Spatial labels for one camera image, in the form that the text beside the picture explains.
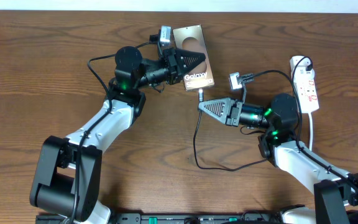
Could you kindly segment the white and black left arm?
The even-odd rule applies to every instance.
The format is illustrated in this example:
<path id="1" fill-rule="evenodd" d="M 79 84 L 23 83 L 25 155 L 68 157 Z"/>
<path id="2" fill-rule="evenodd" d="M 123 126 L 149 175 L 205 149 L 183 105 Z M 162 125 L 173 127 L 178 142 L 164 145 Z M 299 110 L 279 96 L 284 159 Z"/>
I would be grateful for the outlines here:
<path id="1" fill-rule="evenodd" d="M 145 104 L 144 86 L 183 80 L 206 60 L 204 53 L 160 49 L 158 59 L 143 58 L 138 47 L 112 55 L 114 78 L 103 88 L 101 109 L 80 129 L 42 144 L 29 195 L 32 206 L 63 216 L 64 223 L 108 223 L 112 211 L 99 199 L 102 156 L 123 131 L 133 125 Z"/>

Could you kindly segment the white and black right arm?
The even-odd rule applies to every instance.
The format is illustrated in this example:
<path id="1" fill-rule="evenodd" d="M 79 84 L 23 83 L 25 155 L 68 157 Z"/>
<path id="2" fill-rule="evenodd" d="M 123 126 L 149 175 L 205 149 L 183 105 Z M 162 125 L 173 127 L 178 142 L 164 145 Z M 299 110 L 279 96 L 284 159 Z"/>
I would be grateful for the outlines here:
<path id="1" fill-rule="evenodd" d="M 233 98 L 201 101 L 200 112 L 226 126 L 256 128 L 260 154 L 293 176 L 314 196 L 314 208 L 294 205 L 278 213 L 281 223 L 358 223 L 358 173 L 340 169 L 318 156 L 295 134 L 298 105 L 282 93 L 268 107 Z"/>

